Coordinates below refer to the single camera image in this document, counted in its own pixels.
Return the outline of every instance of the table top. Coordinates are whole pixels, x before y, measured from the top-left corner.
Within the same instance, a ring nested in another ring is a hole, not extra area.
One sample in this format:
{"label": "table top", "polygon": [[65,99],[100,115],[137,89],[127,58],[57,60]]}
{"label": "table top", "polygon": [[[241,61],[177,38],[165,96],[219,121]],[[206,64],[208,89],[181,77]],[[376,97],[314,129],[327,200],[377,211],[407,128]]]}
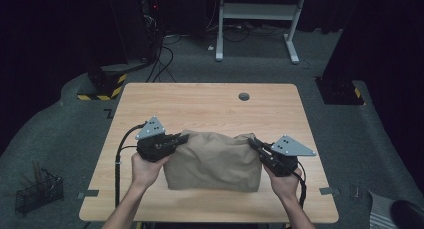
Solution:
{"label": "table top", "polygon": [[[250,99],[242,101],[240,93]],[[88,190],[97,197],[85,197],[80,218],[106,221],[114,210],[115,156],[119,143],[132,127],[157,116],[166,134],[184,129],[217,132],[227,136],[254,133],[272,143],[287,134],[317,152],[316,157],[299,157],[308,187],[304,210],[314,223],[332,223],[338,212],[332,195],[321,195],[328,187],[297,88],[291,84],[241,83],[129,83],[125,86],[106,137]],[[130,134],[124,144],[136,145]],[[121,153],[121,199],[131,183],[131,155]],[[135,221],[152,222],[288,222],[287,214],[272,192],[263,170],[258,192],[227,190],[169,190],[161,170],[157,181],[144,194]]]}

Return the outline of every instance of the wire basket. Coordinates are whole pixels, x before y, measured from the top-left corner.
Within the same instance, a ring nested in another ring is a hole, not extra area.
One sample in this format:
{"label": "wire basket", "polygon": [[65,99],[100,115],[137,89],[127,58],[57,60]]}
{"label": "wire basket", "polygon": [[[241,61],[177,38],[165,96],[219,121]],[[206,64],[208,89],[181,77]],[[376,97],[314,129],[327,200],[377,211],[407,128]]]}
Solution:
{"label": "wire basket", "polygon": [[16,192],[15,213],[35,210],[58,199],[64,200],[63,179],[58,176],[50,176],[46,180]]}

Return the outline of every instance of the beige cloth bag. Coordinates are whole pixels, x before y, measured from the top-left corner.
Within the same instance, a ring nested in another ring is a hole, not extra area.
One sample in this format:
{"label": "beige cloth bag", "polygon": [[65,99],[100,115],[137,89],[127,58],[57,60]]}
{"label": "beige cloth bag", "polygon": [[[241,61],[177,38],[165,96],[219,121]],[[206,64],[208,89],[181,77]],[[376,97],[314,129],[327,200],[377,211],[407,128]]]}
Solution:
{"label": "beige cloth bag", "polygon": [[168,188],[227,189],[257,192],[262,163],[247,141],[254,134],[231,138],[212,132],[184,130],[186,144],[177,147],[164,166]]}

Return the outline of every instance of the human arm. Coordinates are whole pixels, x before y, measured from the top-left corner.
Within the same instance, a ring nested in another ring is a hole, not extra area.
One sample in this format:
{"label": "human arm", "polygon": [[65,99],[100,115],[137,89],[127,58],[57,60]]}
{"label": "human arm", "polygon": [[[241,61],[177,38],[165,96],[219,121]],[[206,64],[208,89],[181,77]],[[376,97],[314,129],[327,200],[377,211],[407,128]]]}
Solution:
{"label": "human arm", "polygon": [[103,225],[103,229],[130,228],[134,216],[137,213],[141,198],[157,179],[162,166],[168,162],[169,156],[155,163],[145,161],[140,154],[135,153],[131,157],[132,182],[130,188],[115,211]]}
{"label": "human arm", "polygon": [[[284,209],[286,210],[291,227],[293,229],[315,228],[311,220],[303,211],[296,197],[299,179],[297,179],[294,175],[290,175],[288,177],[276,177],[269,168],[264,166],[264,169],[271,180],[272,190],[280,199]],[[299,168],[295,170],[295,173],[302,175],[302,171]]]}

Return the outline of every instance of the small round object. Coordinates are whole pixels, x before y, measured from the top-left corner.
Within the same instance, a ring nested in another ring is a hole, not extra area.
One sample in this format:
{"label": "small round object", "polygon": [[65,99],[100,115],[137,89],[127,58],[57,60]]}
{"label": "small round object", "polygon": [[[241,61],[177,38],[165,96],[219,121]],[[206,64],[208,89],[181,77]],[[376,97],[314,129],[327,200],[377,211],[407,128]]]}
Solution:
{"label": "small round object", "polygon": [[239,94],[239,99],[242,101],[247,101],[250,99],[250,96],[246,92],[242,92]]}

